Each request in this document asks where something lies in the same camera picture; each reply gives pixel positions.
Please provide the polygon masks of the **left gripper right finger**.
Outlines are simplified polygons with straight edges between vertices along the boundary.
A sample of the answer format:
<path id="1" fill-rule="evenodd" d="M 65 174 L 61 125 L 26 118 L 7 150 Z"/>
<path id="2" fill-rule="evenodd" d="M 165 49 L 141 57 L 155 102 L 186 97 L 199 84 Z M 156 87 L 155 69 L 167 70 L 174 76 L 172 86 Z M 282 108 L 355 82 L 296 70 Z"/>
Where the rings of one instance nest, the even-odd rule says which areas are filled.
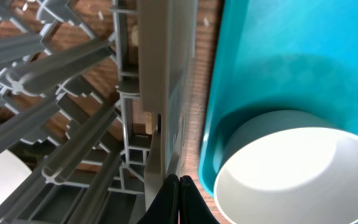
<path id="1" fill-rule="evenodd" d="M 188 175 L 180 178 L 179 216 L 180 224 L 219 224 Z"/>

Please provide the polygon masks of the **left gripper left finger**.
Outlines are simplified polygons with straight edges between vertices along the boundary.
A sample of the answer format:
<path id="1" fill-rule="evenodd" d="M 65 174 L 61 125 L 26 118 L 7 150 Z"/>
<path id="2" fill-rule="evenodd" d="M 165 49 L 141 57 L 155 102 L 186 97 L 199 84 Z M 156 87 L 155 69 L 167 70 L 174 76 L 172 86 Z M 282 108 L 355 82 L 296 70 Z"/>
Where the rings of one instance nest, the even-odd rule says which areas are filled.
<path id="1" fill-rule="evenodd" d="M 138 224 L 177 224 L 179 212 L 180 182 L 175 174 L 163 182 L 150 207 Z"/>

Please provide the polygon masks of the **grey metal bowl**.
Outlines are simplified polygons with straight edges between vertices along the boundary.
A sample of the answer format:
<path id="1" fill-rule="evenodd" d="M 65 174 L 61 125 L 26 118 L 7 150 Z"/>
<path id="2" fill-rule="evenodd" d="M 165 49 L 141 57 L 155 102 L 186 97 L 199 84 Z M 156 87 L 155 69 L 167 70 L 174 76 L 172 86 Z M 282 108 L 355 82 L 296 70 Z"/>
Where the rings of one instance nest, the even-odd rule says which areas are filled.
<path id="1" fill-rule="evenodd" d="M 302 111 L 256 116 L 224 148 L 214 201 L 231 223 L 356 223 L 358 135 Z"/>

